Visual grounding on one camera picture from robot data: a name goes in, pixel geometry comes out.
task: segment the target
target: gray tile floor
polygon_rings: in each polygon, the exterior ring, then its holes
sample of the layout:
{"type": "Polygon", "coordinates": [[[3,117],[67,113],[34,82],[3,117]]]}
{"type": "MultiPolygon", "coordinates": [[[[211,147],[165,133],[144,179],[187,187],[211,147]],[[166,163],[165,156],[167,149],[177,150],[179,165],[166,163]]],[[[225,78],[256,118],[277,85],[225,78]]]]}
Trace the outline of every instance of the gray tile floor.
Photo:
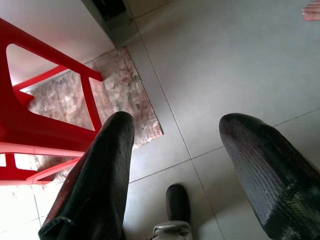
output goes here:
{"type": "MultiPolygon", "coordinates": [[[[320,22],[302,20],[307,3],[127,0],[134,22],[114,37],[128,46],[164,132],[132,153],[127,239],[145,239],[167,220],[165,191],[173,183],[187,188],[198,239],[268,239],[218,123],[231,112],[261,118],[320,168],[320,22]]],[[[29,192],[24,207],[37,211],[39,221],[30,213],[0,229],[0,238],[21,233],[36,239],[55,191],[36,194],[35,201],[29,192]]]]}

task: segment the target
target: wall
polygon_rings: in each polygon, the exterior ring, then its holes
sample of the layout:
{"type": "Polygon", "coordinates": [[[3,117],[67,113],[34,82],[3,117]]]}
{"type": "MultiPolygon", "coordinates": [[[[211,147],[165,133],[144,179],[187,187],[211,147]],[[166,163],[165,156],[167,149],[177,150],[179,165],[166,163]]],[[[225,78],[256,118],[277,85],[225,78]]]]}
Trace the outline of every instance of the wall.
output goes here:
{"type": "MultiPolygon", "coordinates": [[[[115,49],[79,0],[0,0],[0,18],[81,63],[115,49]]],[[[56,66],[15,45],[7,59],[13,85],[56,66]]]]}

